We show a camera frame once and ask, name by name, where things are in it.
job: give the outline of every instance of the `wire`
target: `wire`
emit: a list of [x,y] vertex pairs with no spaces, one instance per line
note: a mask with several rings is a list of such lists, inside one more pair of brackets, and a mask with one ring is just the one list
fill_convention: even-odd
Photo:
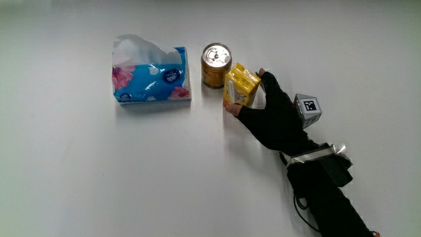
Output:
[[308,226],[309,227],[311,227],[313,230],[315,230],[315,231],[317,231],[317,232],[319,232],[320,233],[320,230],[318,230],[318,229],[316,229],[315,227],[313,227],[310,223],[308,223],[305,219],[304,219],[304,217],[303,216],[301,216],[301,214],[300,214],[300,212],[298,211],[298,208],[297,208],[297,204],[296,204],[296,202],[298,203],[298,206],[302,209],[302,210],[305,210],[305,209],[307,209],[307,208],[309,208],[309,206],[304,206],[301,202],[300,202],[300,200],[298,199],[298,197],[294,194],[294,207],[295,207],[295,210],[297,211],[297,213],[298,213],[298,216],[300,216],[301,217],[301,219],[306,223],[306,224],[308,224]]

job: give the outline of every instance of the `label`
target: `label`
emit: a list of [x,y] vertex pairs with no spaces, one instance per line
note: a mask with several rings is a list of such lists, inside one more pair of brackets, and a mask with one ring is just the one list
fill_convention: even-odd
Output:
[[164,73],[163,79],[164,79],[164,82],[171,84],[171,83],[175,82],[177,79],[179,79],[180,76],[181,76],[180,70],[171,69],[171,70],[166,71]]

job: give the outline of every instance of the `can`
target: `can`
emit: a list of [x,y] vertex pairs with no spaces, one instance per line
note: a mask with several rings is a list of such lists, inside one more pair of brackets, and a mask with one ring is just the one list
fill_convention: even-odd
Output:
[[231,70],[231,51],[221,43],[212,43],[203,50],[202,82],[214,89],[223,88],[225,75]]

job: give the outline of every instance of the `tissue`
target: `tissue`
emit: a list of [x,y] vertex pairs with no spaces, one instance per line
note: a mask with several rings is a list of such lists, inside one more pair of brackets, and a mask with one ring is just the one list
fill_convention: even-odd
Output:
[[112,84],[120,104],[190,100],[186,49],[119,36],[112,53]]

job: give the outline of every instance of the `juice box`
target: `juice box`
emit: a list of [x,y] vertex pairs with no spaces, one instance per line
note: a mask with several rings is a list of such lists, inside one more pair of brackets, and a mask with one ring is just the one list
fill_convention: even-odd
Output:
[[225,75],[224,101],[226,107],[232,103],[238,103],[250,107],[255,100],[256,91],[259,87],[260,78],[237,63]]

